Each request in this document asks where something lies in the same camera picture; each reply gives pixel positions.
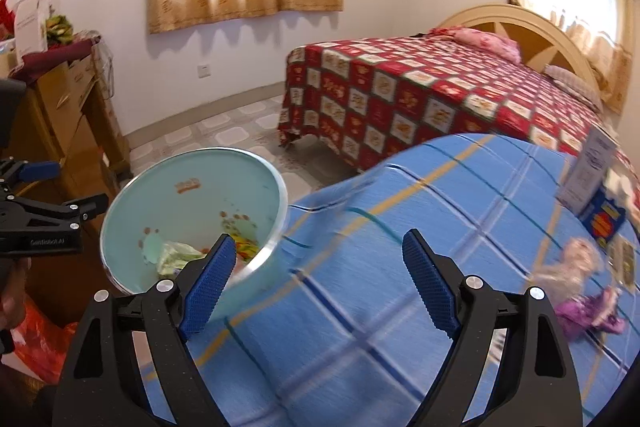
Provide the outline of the person's left hand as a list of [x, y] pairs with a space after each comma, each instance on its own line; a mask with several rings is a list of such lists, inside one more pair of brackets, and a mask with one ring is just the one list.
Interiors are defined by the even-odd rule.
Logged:
[[22, 258], [12, 262], [6, 283], [1, 291], [0, 325], [2, 329], [15, 329], [25, 318], [27, 275], [32, 259]]

